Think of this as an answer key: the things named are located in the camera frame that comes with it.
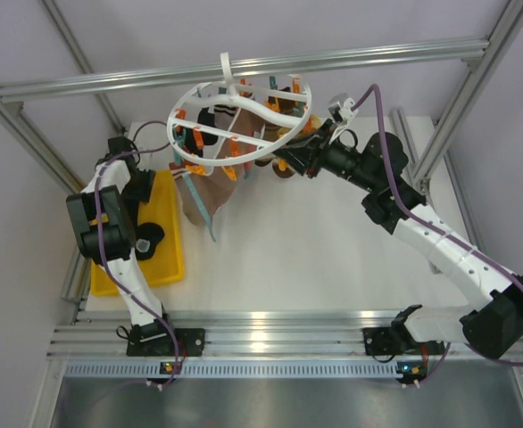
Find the black patterned sock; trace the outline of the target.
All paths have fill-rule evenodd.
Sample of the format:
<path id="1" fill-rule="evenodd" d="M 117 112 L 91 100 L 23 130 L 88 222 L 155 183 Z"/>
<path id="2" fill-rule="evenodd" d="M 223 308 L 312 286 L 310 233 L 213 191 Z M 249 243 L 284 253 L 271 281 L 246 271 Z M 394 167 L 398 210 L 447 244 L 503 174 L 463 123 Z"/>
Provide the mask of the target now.
<path id="1" fill-rule="evenodd" d="M 135 245 L 137 260 L 145 261 L 151 259 L 164 237 L 165 233 L 163 228 L 156 223 L 145 222 L 138 225 Z"/>

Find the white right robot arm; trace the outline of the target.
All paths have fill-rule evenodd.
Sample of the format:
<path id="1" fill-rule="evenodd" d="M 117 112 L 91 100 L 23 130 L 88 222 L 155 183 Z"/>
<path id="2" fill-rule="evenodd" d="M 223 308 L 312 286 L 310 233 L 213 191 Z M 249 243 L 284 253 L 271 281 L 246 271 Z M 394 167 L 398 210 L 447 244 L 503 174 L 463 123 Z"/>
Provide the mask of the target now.
<path id="1" fill-rule="evenodd" d="M 426 342 L 465 343 L 485 358 L 499 359 L 523 336 L 523 275 L 453 232 L 402 179 L 408 158 L 397 136 L 376 133 L 358 150 L 335 132 L 327 120 L 275 154 L 301 176 L 326 170 L 366 191 L 361 204 L 370 220 L 433 264 L 468 302 L 448 308 L 417 304 L 401 311 L 387 329 L 391 350 L 410 354 Z"/>

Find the white round clip hanger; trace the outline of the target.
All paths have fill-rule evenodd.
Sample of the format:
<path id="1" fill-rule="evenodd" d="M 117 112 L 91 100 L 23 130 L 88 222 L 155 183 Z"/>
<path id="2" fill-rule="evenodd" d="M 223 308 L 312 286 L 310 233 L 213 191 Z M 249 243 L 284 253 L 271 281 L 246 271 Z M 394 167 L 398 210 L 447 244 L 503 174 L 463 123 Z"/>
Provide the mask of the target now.
<path id="1" fill-rule="evenodd" d="M 220 65 L 222 77 L 189 89 L 167 118 L 175 158 L 196 174 L 270 155 L 310 128 L 312 91 L 302 76 L 288 75 L 284 88 L 239 79 L 229 53 Z"/>

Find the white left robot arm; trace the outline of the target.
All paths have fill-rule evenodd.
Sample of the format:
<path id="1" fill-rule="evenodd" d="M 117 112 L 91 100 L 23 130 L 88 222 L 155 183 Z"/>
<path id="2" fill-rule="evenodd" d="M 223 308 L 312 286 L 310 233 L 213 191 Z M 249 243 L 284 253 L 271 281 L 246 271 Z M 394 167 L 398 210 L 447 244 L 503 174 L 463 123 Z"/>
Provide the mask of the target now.
<path id="1" fill-rule="evenodd" d="M 108 140 L 108 153 L 87 186 L 66 198 L 79 253 L 111 279 L 127 305 L 129 329 L 118 329 L 130 357 L 180 357 L 178 334 L 151 291 L 137 260 L 136 227 L 129 202 L 148 202 L 154 173 L 138 168 L 141 152 L 125 136 Z"/>

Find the yellow beige sock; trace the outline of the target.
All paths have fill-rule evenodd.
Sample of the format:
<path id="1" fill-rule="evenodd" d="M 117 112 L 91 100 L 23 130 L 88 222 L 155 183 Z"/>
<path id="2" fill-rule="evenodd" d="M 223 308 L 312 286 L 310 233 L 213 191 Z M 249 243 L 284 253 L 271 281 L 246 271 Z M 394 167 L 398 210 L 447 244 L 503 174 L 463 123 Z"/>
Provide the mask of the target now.
<path id="1" fill-rule="evenodd" d="M 308 119 L 307 123 L 303 126 L 303 128 L 300 130 L 298 134 L 295 135 L 295 138 L 301 137 L 301 136 L 307 136 L 311 134 L 312 132 L 315 132 L 318 130 L 322 125 L 322 121 L 319 117 L 316 115 L 311 115 Z M 283 137 L 284 135 L 288 134 L 291 131 L 290 128 L 280 128 L 278 130 L 278 137 Z"/>

